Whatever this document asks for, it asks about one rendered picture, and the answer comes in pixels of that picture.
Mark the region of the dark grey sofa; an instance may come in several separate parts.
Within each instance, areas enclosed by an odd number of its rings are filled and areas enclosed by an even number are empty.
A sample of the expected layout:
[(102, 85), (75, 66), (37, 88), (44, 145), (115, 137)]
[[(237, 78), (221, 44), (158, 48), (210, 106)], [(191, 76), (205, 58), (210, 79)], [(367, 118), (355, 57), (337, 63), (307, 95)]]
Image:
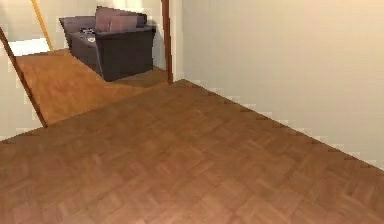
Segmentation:
[[(147, 21), (147, 15), (138, 15), (134, 29), (115, 32), (98, 32), (93, 16), (62, 17), (70, 53), (87, 65), (105, 81), (111, 82), (153, 69), (152, 48), (156, 27)], [(81, 28), (93, 28), (94, 35), (80, 33)], [(95, 42), (87, 38), (94, 37)]]

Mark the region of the mauve sofa cushion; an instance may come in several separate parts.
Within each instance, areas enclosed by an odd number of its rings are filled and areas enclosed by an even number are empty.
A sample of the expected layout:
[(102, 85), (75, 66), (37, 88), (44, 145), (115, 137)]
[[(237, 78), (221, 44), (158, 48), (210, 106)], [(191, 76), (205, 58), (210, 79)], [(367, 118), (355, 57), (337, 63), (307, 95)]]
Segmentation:
[(98, 32), (115, 32), (134, 29), (138, 15), (134, 12), (114, 8), (97, 7), (95, 13), (95, 29)]

